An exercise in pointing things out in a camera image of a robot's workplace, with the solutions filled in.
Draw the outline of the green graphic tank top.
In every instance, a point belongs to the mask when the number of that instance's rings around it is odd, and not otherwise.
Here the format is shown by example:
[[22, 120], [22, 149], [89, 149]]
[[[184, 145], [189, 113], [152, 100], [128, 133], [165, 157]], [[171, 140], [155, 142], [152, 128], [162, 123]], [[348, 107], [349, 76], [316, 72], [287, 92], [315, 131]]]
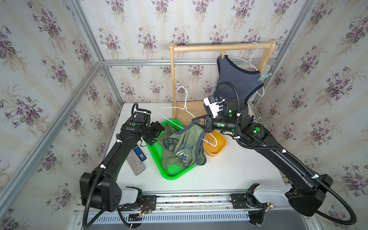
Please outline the green graphic tank top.
[[167, 170], [173, 165], [186, 169], [193, 165], [203, 166], [207, 163], [203, 146], [206, 133], [201, 127], [191, 123], [181, 128], [171, 121], [167, 121], [163, 127], [164, 131], [158, 143], [163, 147], [164, 169]]

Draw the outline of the navy blue tank top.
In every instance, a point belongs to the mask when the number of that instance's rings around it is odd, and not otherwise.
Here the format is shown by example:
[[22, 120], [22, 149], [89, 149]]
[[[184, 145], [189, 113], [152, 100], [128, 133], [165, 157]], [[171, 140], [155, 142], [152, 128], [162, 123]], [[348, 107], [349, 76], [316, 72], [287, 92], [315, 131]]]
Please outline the navy blue tank top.
[[[249, 112], [248, 100], [258, 90], [263, 88], [264, 84], [259, 80], [261, 77], [260, 71], [247, 71], [235, 65], [227, 55], [220, 56], [217, 59], [217, 67], [219, 78], [217, 86], [222, 82], [231, 83], [239, 95], [240, 109], [243, 113]], [[223, 107], [221, 111], [217, 112], [219, 117], [227, 117], [227, 110], [236, 110], [236, 96], [233, 89], [223, 84], [219, 90], [215, 89], [213, 92], [215, 102], [219, 102]]]

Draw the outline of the teal plastic clothespin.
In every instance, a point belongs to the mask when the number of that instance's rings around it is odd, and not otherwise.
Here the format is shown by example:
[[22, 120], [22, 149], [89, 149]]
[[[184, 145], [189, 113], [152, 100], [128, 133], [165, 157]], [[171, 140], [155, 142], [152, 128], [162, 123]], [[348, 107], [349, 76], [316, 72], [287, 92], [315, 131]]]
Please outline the teal plastic clothespin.
[[265, 79], [267, 79], [268, 77], [272, 76], [272, 73], [268, 73], [266, 75], [261, 75], [259, 78], [258, 78], [258, 81], [263, 81]]

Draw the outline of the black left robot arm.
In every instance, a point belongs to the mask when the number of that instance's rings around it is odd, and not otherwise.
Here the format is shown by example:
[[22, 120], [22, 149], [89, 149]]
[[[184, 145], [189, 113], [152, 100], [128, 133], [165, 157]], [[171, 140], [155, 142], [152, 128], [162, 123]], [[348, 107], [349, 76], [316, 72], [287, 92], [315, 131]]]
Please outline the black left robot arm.
[[121, 213], [122, 206], [137, 209], [143, 204], [141, 189], [132, 186], [121, 188], [117, 184], [117, 177], [140, 140], [153, 146], [163, 132], [164, 127], [159, 122], [151, 122], [150, 115], [151, 111], [139, 108], [138, 103], [134, 103], [131, 116], [121, 126], [111, 150], [92, 172], [81, 176], [83, 229], [88, 229], [105, 212], [116, 210]]

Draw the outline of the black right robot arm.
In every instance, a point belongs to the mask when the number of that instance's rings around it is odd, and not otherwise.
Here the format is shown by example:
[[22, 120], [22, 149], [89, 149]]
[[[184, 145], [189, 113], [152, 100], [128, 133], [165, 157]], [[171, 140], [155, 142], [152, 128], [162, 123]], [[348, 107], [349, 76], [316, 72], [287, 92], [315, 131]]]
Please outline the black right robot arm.
[[[354, 225], [357, 216], [350, 205], [331, 188], [333, 179], [329, 175], [319, 174], [308, 168], [300, 159], [283, 148], [261, 124], [250, 122], [248, 119], [241, 122], [240, 97], [233, 84], [224, 81], [217, 85], [216, 104], [222, 104], [224, 101], [219, 92], [223, 85], [232, 89], [236, 109], [231, 112], [231, 117], [206, 115], [204, 130], [206, 132], [218, 130], [222, 134], [230, 135], [241, 147], [254, 150], [269, 160], [291, 182], [291, 188], [283, 196], [298, 213], [308, 217], [318, 214], [341, 225]], [[337, 219], [319, 211], [327, 193], [335, 197], [347, 210], [350, 215], [348, 220]]]

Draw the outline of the yellow plastic tray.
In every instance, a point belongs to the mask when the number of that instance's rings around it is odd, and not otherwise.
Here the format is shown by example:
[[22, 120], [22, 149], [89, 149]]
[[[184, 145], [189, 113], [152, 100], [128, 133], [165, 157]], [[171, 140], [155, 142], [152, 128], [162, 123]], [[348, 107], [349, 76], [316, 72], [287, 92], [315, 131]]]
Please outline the yellow plastic tray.
[[218, 156], [226, 145], [226, 138], [217, 131], [213, 131], [211, 134], [207, 133], [204, 137], [204, 152], [210, 157]]

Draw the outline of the wooden clothes rack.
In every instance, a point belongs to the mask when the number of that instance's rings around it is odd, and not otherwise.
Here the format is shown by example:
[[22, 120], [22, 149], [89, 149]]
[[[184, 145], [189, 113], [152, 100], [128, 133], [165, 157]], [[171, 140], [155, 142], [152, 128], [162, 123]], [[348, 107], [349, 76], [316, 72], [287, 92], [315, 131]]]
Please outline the wooden clothes rack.
[[[220, 44], [220, 45], [189, 45], [189, 46], [174, 46], [172, 42], [169, 43], [169, 51], [170, 51], [170, 64], [171, 64], [171, 80], [172, 80], [172, 92], [173, 92], [173, 102], [176, 101], [176, 106], [182, 107], [184, 102], [178, 102], [176, 98], [176, 80], [175, 80], [175, 66], [179, 63], [174, 60], [174, 53], [184, 53], [184, 52], [207, 52], [207, 51], [220, 51], [223, 50], [232, 51], [232, 50], [251, 50], [251, 49], [262, 49], [263, 54], [259, 60], [257, 65], [257, 69], [259, 71], [263, 71], [271, 54], [274, 51], [276, 46], [276, 40], [270, 39], [268, 42], [263, 43], [239, 43], [239, 44]], [[194, 112], [195, 115], [203, 115], [206, 110], [203, 106], [203, 102], [201, 101], [190, 101], [187, 102], [187, 108], [190, 112]], [[182, 125], [187, 126], [190, 122], [185, 122], [189, 117], [187, 113], [182, 113], [178, 115], [177, 120], [181, 122]]]

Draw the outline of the pink pen cup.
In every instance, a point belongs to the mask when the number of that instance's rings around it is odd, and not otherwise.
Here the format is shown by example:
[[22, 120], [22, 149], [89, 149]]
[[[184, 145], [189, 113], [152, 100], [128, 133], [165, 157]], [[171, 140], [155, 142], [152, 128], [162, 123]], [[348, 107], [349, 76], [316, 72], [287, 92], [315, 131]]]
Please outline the pink pen cup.
[[251, 123], [255, 122], [255, 116], [254, 116], [254, 115], [252, 115], [252, 116], [250, 117], [249, 122], [251, 122]]

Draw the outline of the green perforated plastic basket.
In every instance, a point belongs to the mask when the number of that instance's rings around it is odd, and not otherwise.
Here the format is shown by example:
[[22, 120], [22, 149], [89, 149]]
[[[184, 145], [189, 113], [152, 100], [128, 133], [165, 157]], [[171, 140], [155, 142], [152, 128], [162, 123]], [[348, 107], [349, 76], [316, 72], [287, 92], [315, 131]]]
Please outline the green perforated plastic basket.
[[[174, 124], [179, 125], [181, 128], [185, 128], [180, 123], [180, 121], [178, 121], [176, 119], [171, 119], [171, 121], [174, 122]], [[154, 145], [148, 146], [148, 150], [149, 150], [153, 160], [155, 161], [155, 163], [158, 167], [158, 170], [160, 171], [160, 174], [166, 180], [175, 180], [175, 179], [179, 178], [180, 176], [184, 175], [186, 172], [193, 169], [194, 167], [196, 167], [195, 165], [193, 165], [193, 166], [190, 166], [186, 169], [182, 169], [177, 165], [173, 165], [173, 166], [170, 166], [166, 170], [162, 166], [163, 147], [158, 143], [158, 141]]]

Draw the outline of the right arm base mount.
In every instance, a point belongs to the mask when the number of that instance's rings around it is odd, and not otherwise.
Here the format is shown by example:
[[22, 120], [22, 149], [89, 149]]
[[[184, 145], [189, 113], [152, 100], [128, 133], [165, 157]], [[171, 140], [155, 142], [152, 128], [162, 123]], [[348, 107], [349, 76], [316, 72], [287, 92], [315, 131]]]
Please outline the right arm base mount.
[[261, 203], [255, 198], [255, 189], [260, 186], [259, 183], [252, 184], [245, 193], [231, 194], [229, 201], [232, 203], [234, 209], [249, 208], [249, 223], [260, 227], [264, 220], [267, 208], [270, 203]]

